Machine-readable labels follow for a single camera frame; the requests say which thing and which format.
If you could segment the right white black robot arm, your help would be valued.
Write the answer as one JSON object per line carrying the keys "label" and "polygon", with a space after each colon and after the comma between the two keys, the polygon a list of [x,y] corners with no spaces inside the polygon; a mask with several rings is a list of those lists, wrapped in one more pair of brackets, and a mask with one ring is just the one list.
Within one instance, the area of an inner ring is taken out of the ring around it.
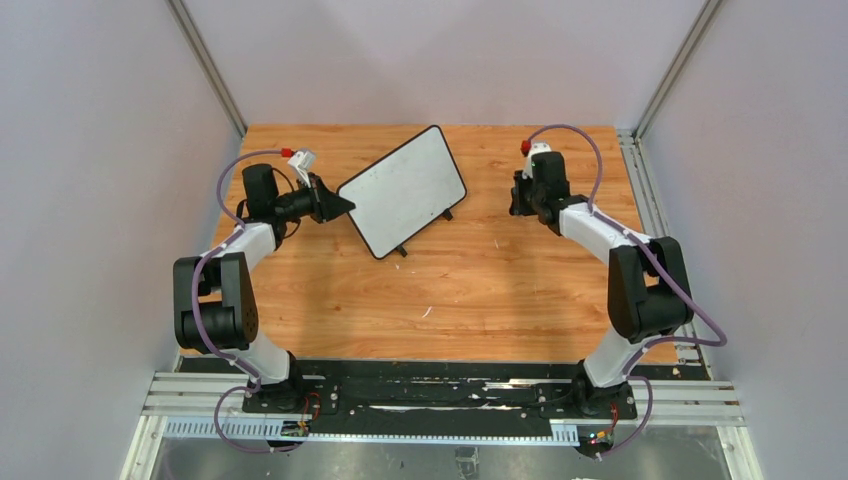
{"label": "right white black robot arm", "polygon": [[547,144],[524,142],[525,165],[514,174],[510,213],[535,216],[555,234],[576,242],[608,268],[610,328],[578,365],[572,403],[592,415],[621,394],[650,342],[689,323],[694,312],[679,243],[634,232],[571,192],[564,156]]}

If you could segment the small whiteboard black frame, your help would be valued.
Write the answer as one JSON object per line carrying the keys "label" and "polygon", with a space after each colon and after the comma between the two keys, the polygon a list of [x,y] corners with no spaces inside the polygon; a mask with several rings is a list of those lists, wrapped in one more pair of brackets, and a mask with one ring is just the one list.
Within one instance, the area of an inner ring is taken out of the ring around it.
{"label": "small whiteboard black frame", "polygon": [[348,213],[371,256],[382,260],[451,210],[466,183],[442,128],[430,125],[358,172],[337,189],[352,202]]}

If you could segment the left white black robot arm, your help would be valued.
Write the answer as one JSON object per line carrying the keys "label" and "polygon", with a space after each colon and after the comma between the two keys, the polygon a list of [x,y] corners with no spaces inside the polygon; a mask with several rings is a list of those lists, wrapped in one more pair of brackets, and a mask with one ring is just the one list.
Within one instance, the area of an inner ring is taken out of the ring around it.
{"label": "left white black robot arm", "polygon": [[290,191],[278,189],[279,171],[256,164],[242,172],[246,198],[236,225],[220,245],[173,265],[175,337],[180,347],[213,354],[247,374],[247,391],[258,402],[285,412],[307,396],[297,360],[260,330],[251,271],[275,253],[290,224],[309,217],[326,223],[354,210],[354,202],[307,173]]}

